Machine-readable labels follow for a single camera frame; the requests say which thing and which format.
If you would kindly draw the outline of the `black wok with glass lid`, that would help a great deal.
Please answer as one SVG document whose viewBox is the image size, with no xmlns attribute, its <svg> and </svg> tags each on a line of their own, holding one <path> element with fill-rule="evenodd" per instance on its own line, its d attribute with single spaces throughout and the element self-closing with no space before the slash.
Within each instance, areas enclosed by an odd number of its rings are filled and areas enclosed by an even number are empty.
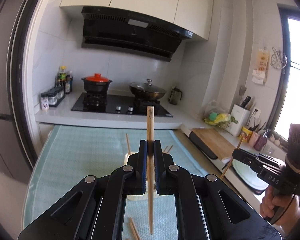
<svg viewBox="0 0 300 240">
<path fill-rule="evenodd" d="M 166 94 L 166 90 L 155 86 L 151 79 L 147 79 L 146 82 L 132 82 L 129 84 L 129 89 L 135 98 L 142 101 L 159 100 Z"/>
</svg>

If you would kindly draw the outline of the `black gas stove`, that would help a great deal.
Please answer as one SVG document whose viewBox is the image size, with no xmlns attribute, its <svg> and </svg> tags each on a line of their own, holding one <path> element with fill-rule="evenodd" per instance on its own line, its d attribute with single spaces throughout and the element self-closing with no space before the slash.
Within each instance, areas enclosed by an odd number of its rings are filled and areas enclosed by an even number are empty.
<svg viewBox="0 0 300 240">
<path fill-rule="evenodd" d="M 172 118 L 164 107 L 157 101 L 141 101 L 131 96 L 122 95 L 93 95 L 82 93 L 72 111 L 89 113 L 125 114 L 139 115 L 147 114 L 147 107 L 154 107 L 154 115 L 159 117 Z"/>
</svg>

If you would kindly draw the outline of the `dark glass french press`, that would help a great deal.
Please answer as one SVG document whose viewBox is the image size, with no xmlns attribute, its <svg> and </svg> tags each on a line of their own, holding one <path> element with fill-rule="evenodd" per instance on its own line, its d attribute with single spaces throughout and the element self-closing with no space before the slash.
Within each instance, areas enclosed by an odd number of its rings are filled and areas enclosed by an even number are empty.
<svg viewBox="0 0 300 240">
<path fill-rule="evenodd" d="M 172 105 L 177 105 L 179 101 L 182 100 L 183 93 L 176 86 L 171 89 L 170 96 L 168 97 L 168 102 Z"/>
</svg>

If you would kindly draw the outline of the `white knife block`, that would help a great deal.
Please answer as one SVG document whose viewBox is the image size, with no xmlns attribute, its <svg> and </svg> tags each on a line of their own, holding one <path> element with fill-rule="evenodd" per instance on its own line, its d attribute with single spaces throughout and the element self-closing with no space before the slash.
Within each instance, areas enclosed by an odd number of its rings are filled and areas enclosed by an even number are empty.
<svg viewBox="0 0 300 240">
<path fill-rule="evenodd" d="M 247 120 L 250 116 L 250 111 L 242 108 L 239 105 L 234 105 L 230 113 L 231 117 L 234 118 L 229 126 L 226 128 L 226 131 L 229 132 L 232 136 L 239 136 L 242 127 L 245 126 Z"/>
</svg>

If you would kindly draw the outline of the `yellow snack packet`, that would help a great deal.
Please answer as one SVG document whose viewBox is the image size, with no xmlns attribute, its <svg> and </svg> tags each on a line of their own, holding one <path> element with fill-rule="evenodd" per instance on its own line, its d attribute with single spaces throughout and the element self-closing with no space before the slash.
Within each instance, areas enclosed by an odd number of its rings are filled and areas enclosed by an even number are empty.
<svg viewBox="0 0 300 240">
<path fill-rule="evenodd" d="M 249 142 L 253 131 L 251 131 L 248 127 L 243 126 L 240 132 L 239 137 L 242 138 L 244 142 Z"/>
</svg>

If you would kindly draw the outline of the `bag of green yellow vegetables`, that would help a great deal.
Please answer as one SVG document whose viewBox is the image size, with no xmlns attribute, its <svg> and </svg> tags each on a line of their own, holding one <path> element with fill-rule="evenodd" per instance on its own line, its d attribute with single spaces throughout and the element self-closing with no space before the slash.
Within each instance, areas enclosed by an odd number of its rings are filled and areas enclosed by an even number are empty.
<svg viewBox="0 0 300 240">
<path fill-rule="evenodd" d="M 232 124 L 238 124 L 235 117 L 226 113 L 219 102 L 215 100 L 212 100 L 207 104 L 204 111 L 203 121 L 210 126 L 216 126 L 221 129 L 226 129 Z"/>
</svg>

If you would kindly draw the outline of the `black range hood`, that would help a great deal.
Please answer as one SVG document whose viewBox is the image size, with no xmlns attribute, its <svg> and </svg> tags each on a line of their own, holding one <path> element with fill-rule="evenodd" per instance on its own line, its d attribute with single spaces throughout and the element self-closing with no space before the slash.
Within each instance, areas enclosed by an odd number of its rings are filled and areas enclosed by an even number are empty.
<svg viewBox="0 0 300 240">
<path fill-rule="evenodd" d="M 82 8 L 83 48 L 121 51 L 170 62 L 193 33 L 139 12 L 101 6 Z"/>
</svg>

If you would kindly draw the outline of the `wooden chopstick in holder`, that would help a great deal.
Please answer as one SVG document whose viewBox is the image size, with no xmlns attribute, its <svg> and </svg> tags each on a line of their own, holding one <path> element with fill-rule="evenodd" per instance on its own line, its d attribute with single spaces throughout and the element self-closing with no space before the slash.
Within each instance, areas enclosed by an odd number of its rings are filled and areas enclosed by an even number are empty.
<svg viewBox="0 0 300 240">
<path fill-rule="evenodd" d="M 126 133 L 126 143 L 127 143 L 128 156 L 130 156 L 131 155 L 131 150 L 130 150 L 130 143 L 129 143 L 128 133 Z"/>
</svg>

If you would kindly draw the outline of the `black pot with orange lid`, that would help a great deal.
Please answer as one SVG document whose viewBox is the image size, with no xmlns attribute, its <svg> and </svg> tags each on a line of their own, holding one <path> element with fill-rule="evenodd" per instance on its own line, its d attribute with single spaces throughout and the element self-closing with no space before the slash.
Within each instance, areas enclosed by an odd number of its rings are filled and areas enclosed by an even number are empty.
<svg viewBox="0 0 300 240">
<path fill-rule="evenodd" d="M 109 85 L 112 80 L 103 77 L 100 73 L 95 73 L 93 76 L 87 76 L 82 78 L 83 88 L 90 94 L 106 95 L 109 89 Z"/>
</svg>

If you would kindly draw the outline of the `light blue woven table mat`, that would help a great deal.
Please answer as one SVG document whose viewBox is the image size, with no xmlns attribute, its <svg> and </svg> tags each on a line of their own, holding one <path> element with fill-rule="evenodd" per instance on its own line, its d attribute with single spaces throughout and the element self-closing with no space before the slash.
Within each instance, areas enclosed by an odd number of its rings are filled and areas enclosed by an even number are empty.
<svg viewBox="0 0 300 240">
<path fill-rule="evenodd" d="M 52 204 L 87 175 L 97 178 L 111 174 L 124 165 L 130 150 L 136 152 L 144 129 L 55 126 L 35 165 L 24 205 L 23 227 L 27 227 Z M 132 239 L 129 217 L 134 220 L 141 239 L 177 239 L 177 219 L 173 196 L 154 198 L 154 232 L 149 233 L 148 202 L 128 197 L 123 239 Z"/>
</svg>

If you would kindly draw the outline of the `wooden cutting board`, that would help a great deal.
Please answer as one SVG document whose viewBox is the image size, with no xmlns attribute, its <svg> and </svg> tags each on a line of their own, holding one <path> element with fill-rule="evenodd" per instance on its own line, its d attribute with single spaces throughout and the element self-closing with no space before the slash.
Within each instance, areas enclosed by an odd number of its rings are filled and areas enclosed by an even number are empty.
<svg viewBox="0 0 300 240">
<path fill-rule="evenodd" d="M 235 149 L 234 145 L 213 128 L 194 128 L 190 132 L 189 139 L 212 160 L 230 159 Z"/>
</svg>

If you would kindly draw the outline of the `small white spice jar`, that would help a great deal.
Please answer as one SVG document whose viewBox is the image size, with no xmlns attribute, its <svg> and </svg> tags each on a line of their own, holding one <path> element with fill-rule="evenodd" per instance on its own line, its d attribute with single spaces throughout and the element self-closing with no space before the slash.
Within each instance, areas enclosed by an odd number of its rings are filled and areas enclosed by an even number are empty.
<svg viewBox="0 0 300 240">
<path fill-rule="evenodd" d="M 47 93 L 42 93 L 40 95 L 40 104 L 42 111 L 47 111 L 49 109 L 49 96 Z"/>
</svg>

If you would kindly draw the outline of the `spice jar rack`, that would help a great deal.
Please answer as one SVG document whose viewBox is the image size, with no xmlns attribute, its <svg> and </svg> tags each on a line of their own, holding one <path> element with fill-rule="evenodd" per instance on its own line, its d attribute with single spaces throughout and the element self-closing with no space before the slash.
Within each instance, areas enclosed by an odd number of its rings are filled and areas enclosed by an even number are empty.
<svg viewBox="0 0 300 240">
<path fill-rule="evenodd" d="M 64 88 L 54 87 L 47 91 L 48 101 L 50 107 L 57 107 L 64 99 Z"/>
</svg>

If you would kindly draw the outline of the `wooden chopstick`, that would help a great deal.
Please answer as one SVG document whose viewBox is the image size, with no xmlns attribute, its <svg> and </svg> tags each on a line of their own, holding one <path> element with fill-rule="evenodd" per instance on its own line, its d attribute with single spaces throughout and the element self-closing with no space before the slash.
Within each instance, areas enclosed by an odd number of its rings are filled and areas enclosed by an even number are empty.
<svg viewBox="0 0 300 240">
<path fill-rule="evenodd" d="M 130 224 L 130 228 L 132 230 L 132 233 L 133 233 L 135 239 L 141 240 L 141 237 L 139 235 L 139 232 L 135 226 L 135 223 L 134 223 L 134 220 L 132 219 L 132 217 L 129 217 L 129 224 Z"/>
<path fill-rule="evenodd" d="M 173 145 L 167 146 L 167 147 L 165 147 L 163 152 L 166 153 L 166 154 L 169 154 L 172 148 L 173 148 Z"/>
<path fill-rule="evenodd" d="M 128 156 L 130 156 L 131 155 L 131 150 L 130 150 L 130 143 L 129 143 L 128 133 L 126 133 L 126 143 L 127 143 Z"/>
<path fill-rule="evenodd" d="M 235 148 L 236 150 L 238 150 L 238 149 L 240 148 L 240 146 L 241 146 L 241 144 L 242 144 L 242 141 L 243 141 L 243 137 L 240 137 L 239 143 L 238 143 L 237 147 Z M 220 180 L 223 180 L 223 178 L 224 178 L 226 172 L 228 171 L 228 169 L 229 169 L 229 168 L 231 167 L 231 165 L 232 165 L 233 159 L 234 159 L 234 158 L 233 158 L 233 155 L 232 155 L 232 157 L 231 157 L 229 163 L 227 164 L 226 168 L 224 169 L 223 173 L 222 173 L 221 176 L 220 176 Z"/>
<path fill-rule="evenodd" d="M 147 183 L 148 183 L 148 222 L 149 232 L 153 235 L 153 199 L 154 199 L 154 107 L 147 107 Z"/>
</svg>

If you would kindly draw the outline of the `sauce bottles group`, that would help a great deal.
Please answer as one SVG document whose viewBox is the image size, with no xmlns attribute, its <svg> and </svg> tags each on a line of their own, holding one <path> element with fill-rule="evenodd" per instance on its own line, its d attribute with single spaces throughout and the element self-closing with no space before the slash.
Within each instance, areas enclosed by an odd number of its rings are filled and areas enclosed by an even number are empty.
<svg viewBox="0 0 300 240">
<path fill-rule="evenodd" d="M 56 86 L 63 87 L 65 94 L 72 92 L 73 76 L 72 71 L 67 70 L 66 66 L 60 66 L 56 77 Z"/>
</svg>

